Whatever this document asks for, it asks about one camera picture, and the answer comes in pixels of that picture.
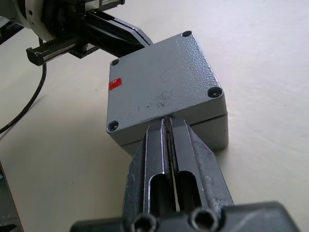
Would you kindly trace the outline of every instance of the gray metal box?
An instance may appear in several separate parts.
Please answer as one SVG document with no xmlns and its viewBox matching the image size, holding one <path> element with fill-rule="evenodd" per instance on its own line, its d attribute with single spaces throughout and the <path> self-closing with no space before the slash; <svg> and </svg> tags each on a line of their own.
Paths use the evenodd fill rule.
<svg viewBox="0 0 309 232">
<path fill-rule="evenodd" d="M 211 150 L 228 145 L 224 92 L 195 36 L 186 31 L 114 60 L 107 133 L 134 155 L 148 125 L 183 118 Z"/>
</svg>

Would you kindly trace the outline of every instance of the robotic arm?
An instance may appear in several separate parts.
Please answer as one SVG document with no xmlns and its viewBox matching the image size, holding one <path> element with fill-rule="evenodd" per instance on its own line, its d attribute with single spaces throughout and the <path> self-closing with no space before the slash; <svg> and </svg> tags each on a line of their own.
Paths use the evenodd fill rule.
<svg viewBox="0 0 309 232">
<path fill-rule="evenodd" d="M 0 14 L 31 28 L 47 41 L 40 47 L 27 49 L 29 60 L 41 66 L 67 52 L 83 58 L 100 48 L 122 57 L 153 44 L 139 28 L 103 12 L 124 3 L 124 0 L 4 0 L 0 3 Z"/>
</svg>

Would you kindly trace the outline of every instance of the white table surface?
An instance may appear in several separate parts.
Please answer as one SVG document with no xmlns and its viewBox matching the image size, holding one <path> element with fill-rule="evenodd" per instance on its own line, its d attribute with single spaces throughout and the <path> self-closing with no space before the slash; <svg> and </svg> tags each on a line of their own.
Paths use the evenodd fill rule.
<svg viewBox="0 0 309 232">
<path fill-rule="evenodd" d="M 309 228 L 309 2 L 127 0 L 108 13 L 156 43 L 192 30 L 222 84 L 227 149 L 217 159 L 233 200 L 277 200 Z M 0 46 L 0 125 L 41 78 L 24 29 Z M 48 63 L 31 110 L 0 135 L 0 160 L 25 232 L 68 232 L 77 220 L 120 216 L 131 157 L 107 135 L 109 64 L 97 51 Z"/>
</svg>

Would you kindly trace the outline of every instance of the black cable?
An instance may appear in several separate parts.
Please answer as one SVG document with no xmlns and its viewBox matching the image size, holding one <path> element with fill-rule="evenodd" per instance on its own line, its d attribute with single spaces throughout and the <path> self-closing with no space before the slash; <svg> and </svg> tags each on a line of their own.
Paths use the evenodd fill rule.
<svg viewBox="0 0 309 232">
<path fill-rule="evenodd" d="M 39 38 L 39 43 L 40 46 L 43 45 L 43 40 Z M 32 98 L 30 99 L 30 101 L 28 102 L 28 104 L 24 107 L 24 109 L 19 113 L 19 115 L 17 115 L 11 122 L 9 122 L 5 127 L 0 129 L 0 134 L 2 134 L 3 132 L 5 132 L 7 129 L 9 129 L 10 127 L 12 127 L 13 125 L 15 125 L 26 113 L 27 111 L 30 109 L 30 107 L 32 106 L 32 104 L 34 103 L 34 101 L 36 100 L 36 98 L 38 97 L 43 84 L 45 82 L 46 79 L 46 72 L 47 72 L 47 67 L 46 64 L 43 64 L 43 69 L 42 69 L 42 77 L 39 83 L 39 86 L 37 87 L 37 90 L 34 92 Z"/>
</svg>

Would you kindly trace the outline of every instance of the screw hole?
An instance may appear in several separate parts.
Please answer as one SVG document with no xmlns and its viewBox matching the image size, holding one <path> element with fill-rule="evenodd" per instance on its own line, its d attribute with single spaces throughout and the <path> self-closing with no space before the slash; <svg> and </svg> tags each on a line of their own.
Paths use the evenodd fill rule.
<svg viewBox="0 0 309 232">
<path fill-rule="evenodd" d="M 116 59 L 116 60 L 113 60 L 113 61 L 111 62 L 111 65 L 114 66 L 114 65 L 116 65 L 116 64 L 118 64 L 118 63 L 119 63 L 119 60 Z"/>
<path fill-rule="evenodd" d="M 217 227 L 215 215 L 208 210 L 197 210 L 192 214 L 192 225 L 199 231 L 210 231 Z"/>
<path fill-rule="evenodd" d="M 109 132 L 112 132 L 112 131 L 115 131 L 119 126 L 119 123 L 117 121 L 113 121 L 113 122 L 110 122 L 107 126 L 107 130 Z"/>
<path fill-rule="evenodd" d="M 187 30 L 187 31 L 185 31 L 185 32 L 182 34 L 182 36 L 183 36 L 183 37 L 188 37 L 188 36 L 191 35 L 191 34 L 192 34 L 192 31 Z"/>
<path fill-rule="evenodd" d="M 212 87 L 207 91 L 208 97 L 217 98 L 222 94 L 222 89 L 220 87 Z"/>
<path fill-rule="evenodd" d="M 153 232 L 155 231 L 155 217 L 152 215 L 139 216 L 132 225 L 134 232 Z"/>
</svg>

